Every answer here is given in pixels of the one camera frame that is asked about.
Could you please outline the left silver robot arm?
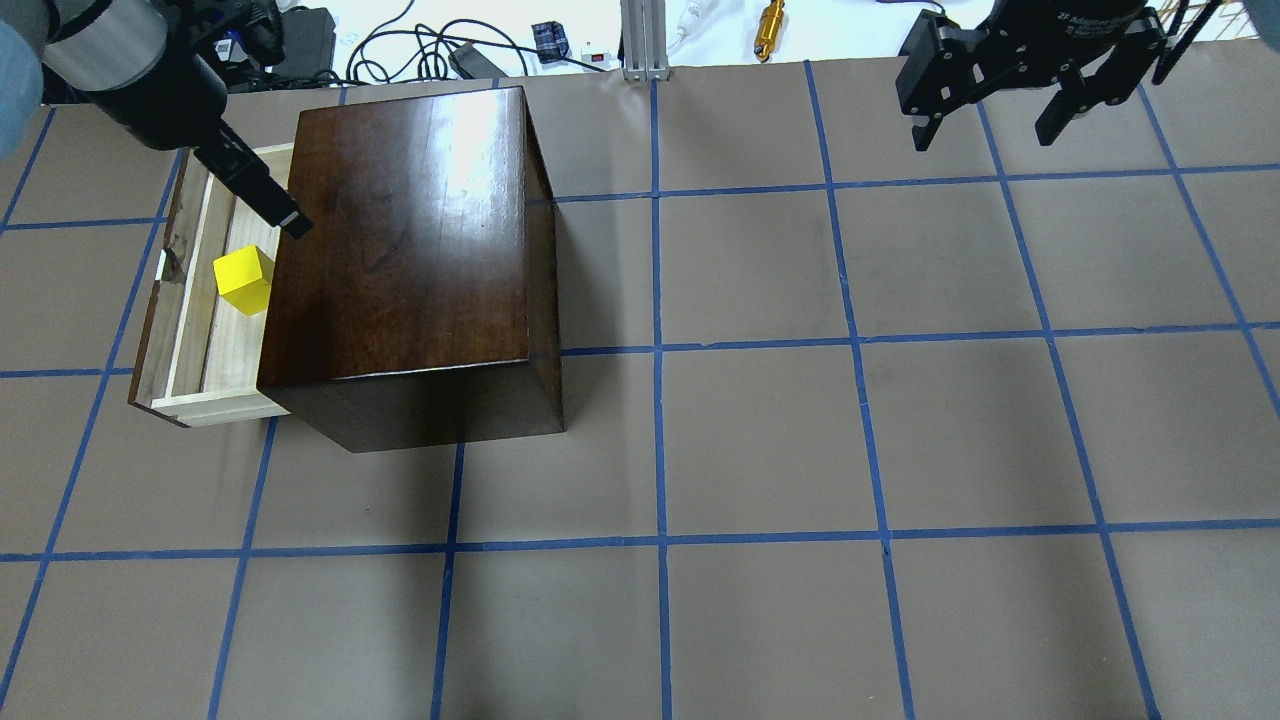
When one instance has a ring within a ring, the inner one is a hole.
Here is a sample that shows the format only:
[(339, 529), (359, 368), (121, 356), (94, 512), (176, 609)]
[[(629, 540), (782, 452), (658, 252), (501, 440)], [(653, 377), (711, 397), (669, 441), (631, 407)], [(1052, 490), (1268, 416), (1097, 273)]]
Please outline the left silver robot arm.
[(15, 150), (44, 96), (46, 70), (86, 96), (143, 146), (188, 149), (269, 225), (301, 238), (297, 201), (224, 119), (214, 45), (234, 35), (265, 67), (285, 56), (274, 1), (5, 1), (3, 152)]

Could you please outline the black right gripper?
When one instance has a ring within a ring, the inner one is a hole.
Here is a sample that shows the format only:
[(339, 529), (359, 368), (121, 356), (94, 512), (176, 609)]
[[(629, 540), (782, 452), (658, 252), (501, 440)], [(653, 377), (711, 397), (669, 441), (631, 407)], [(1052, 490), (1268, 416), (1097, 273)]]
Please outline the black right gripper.
[(1143, 1), (997, 1), (974, 28), (923, 10), (900, 49), (895, 81), (911, 142), (929, 150), (945, 118), (1002, 91), (1057, 91), (1036, 120), (1042, 147), (1100, 104), (1125, 102), (1148, 73), (1162, 78), (1170, 36)]

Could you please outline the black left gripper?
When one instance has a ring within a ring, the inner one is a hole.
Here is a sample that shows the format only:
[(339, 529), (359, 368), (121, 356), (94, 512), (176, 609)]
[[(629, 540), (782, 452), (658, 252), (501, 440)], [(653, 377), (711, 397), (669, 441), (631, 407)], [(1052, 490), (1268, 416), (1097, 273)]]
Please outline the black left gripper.
[(314, 223), (268, 164), (225, 123), (228, 88), (215, 46), (233, 38), (261, 67), (285, 58), (282, 12), (274, 1), (137, 1), (120, 49), (151, 47), (143, 23), (157, 20), (159, 50), (140, 74), (100, 90), (95, 104), (143, 146), (192, 147), (196, 159), (270, 227), (301, 240)]

